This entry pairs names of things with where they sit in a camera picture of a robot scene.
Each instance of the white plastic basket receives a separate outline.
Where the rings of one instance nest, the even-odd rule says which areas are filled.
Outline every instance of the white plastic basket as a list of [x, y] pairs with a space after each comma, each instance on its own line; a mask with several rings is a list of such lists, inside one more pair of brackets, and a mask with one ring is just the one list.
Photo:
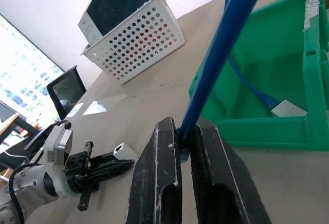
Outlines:
[[150, 0], [82, 54], [124, 84], [184, 43], [166, 0]]

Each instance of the green plastic bin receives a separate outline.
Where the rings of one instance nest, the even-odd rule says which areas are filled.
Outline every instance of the green plastic bin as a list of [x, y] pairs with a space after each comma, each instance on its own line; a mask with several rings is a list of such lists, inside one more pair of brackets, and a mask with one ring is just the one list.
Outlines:
[[201, 116], [232, 146], [329, 151], [328, 41], [324, 0], [279, 0], [255, 10], [232, 51], [237, 66], [257, 90], [308, 114], [273, 117], [227, 61]]

